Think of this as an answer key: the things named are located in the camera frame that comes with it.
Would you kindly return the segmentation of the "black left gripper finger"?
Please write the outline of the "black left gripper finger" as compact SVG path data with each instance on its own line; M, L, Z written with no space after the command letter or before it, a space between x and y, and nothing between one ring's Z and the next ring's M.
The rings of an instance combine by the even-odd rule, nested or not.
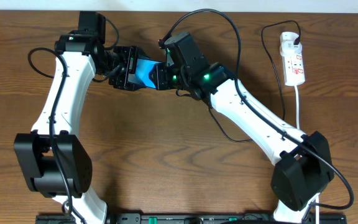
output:
M150 59L150 57L144 52L144 50L138 46L134 47L134 53L136 58Z
M134 74L127 74L127 82L126 82L127 90L129 91L137 91L141 88L147 88L142 80L138 79Z

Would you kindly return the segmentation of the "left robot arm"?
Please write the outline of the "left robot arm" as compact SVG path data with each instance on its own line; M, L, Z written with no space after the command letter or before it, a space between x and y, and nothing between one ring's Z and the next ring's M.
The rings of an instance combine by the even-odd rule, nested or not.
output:
M61 215L43 215L37 223L111 223L108 205L91 185L93 165L79 140L79 125L92 82L135 91L155 88L154 65L135 47L105 46L109 20L82 11L77 29L63 34L51 53L55 73L43 110L29 133L14 140L24 180L33 192L62 206Z

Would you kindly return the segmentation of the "blue Samsung Galaxy smartphone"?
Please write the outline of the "blue Samsung Galaxy smartphone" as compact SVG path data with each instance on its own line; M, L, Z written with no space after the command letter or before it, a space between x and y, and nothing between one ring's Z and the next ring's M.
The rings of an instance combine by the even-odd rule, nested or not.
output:
M155 88L155 83L149 77L155 65L159 62L147 59L138 59L134 74L134 83L140 84L143 87Z

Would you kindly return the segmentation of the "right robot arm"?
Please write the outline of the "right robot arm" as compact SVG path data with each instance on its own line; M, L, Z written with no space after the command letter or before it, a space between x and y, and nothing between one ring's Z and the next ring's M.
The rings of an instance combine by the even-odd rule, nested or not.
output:
M189 33L167 35L158 44L167 61L149 75L155 89L185 90L240 127L274 166L271 188L278 206L273 219L301 223L334 178L327 139L317 131L307 135L272 113L235 73L210 64Z

